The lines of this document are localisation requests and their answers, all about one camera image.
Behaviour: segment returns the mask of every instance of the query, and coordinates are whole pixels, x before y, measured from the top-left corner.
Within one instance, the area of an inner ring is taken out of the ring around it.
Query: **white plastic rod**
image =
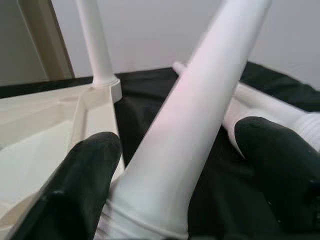
[[[186,69],[178,61],[172,65],[172,68],[178,75]],[[294,130],[320,152],[320,113],[307,113],[243,83],[238,83],[223,121],[230,141],[238,151],[240,150],[235,140],[235,124],[249,116],[264,117]]]
[[[118,79],[112,71],[97,0],[76,0],[76,5],[93,71],[93,85],[111,86]]]
[[[269,0],[225,0],[171,91],[98,225],[112,239],[187,239],[190,198]]]
[[[185,65],[176,61],[172,65],[173,70],[180,75],[186,69]],[[305,111],[292,106],[284,101],[278,100],[270,95],[258,91],[243,83],[238,83],[234,98],[241,101],[249,108],[260,109],[260,111],[268,112],[271,115],[278,117],[286,127],[290,126],[295,120],[304,116]]]

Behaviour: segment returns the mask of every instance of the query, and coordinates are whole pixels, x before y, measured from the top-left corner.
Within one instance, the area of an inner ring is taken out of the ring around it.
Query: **black cloth surface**
[[[177,79],[171,68],[121,73],[123,98],[115,104],[125,164]],[[320,92],[289,76],[248,63],[241,81],[309,112],[320,112]],[[74,87],[92,77],[0,87],[0,98]],[[271,211],[250,162],[244,161],[221,128],[193,193],[189,235],[217,239],[320,239],[287,235]]]

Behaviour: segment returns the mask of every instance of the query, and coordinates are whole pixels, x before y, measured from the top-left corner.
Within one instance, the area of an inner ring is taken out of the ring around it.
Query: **gray wall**
[[[75,75],[91,75],[75,0],[52,3]],[[187,62],[219,3],[98,0],[114,71],[169,67],[175,60]],[[274,0],[249,60],[320,89],[319,9],[319,0]]]
[[[47,80],[17,0],[0,0],[0,86]]]

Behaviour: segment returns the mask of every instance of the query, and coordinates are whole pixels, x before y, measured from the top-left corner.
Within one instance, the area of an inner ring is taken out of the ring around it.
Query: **white plastic tube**
[[[98,225],[100,237],[187,239],[190,198],[269,5],[269,0],[223,2],[126,171],[111,187]]]
[[[93,71],[93,85],[114,85],[119,80],[112,71],[97,0],[76,0],[76,5]]]
[[[172,68],[178,75],[186,69],[178,61],[173,63]],[[235,139],[235,125],[239,120],[249,116],[263,117],[294,130],[320,152],[320,113],[307,113],[250,86],[238,83],[222,124],[228,131],[230,142],[239,152]]]

